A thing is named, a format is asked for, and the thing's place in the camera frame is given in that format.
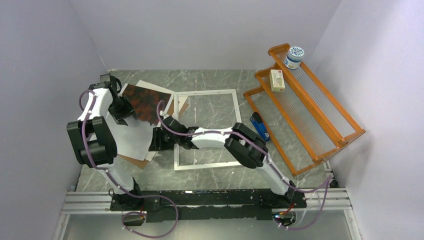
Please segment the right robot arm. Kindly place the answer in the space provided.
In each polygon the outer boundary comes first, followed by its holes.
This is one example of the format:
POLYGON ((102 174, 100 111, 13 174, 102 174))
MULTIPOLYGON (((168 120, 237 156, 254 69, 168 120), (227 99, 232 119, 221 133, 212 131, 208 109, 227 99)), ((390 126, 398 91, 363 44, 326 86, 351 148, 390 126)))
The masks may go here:
POLYGON ((241 122, 229 128, 206 129, 186 127, 172 116, 162 118, 160 126, 153 129, 148 150, 172 150, 175 145, 186 150, 226 149, 239 164, 258 172, 275 194, 278 206, 286 208, 295 199, 295 185, 276 166, 266 142, 241 122))

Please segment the white picture frame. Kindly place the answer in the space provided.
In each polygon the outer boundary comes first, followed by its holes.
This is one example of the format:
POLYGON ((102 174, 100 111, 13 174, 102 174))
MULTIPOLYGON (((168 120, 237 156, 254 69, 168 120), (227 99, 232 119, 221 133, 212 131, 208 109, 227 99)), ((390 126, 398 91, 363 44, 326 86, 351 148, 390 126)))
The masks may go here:
MULTIPOLYGON (((174 95, 172 116, 186 127, 225 129, 242 121, 235 89, 197 90, 174 95)), ((223 147, 174 147, 174 170, 234 168, 241 164, 223 147)))

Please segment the red and white photo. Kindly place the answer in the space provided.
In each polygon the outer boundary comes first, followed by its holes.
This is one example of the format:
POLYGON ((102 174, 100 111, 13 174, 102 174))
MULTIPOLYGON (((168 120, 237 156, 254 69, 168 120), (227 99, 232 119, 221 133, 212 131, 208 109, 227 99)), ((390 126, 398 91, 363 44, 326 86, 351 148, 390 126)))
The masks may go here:
POLYGON ((157 105, 163 100, 162 107, 166 109, 174 94, 126 83, 121 95, 133 106, 136 118, 128 117, 128 126, 116 124, 111 115, 107 116, 106 122, 116 141, 118 154, 144 160, 152 142, 153 128, 159 123, 157 105))

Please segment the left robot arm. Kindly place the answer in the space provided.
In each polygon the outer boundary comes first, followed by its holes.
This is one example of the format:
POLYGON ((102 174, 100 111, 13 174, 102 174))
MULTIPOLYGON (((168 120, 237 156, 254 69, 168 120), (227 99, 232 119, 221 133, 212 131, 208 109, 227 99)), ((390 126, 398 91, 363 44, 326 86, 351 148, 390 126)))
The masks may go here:
POLYGON ((98 171, 112 186, 112 205, 125 211, 139 210, 144 204, 139 185, 115 161, 117 143, 107 124, 111 115, 117 125, 127 125, 126 118, 136 118, 129 100, 120 95, 121 81, 107 73, 100 82, 91 84, 84 91, 88 95, 86 105, 80 105, 82 114, 66 126, 76 160, 81 165, 98 171))

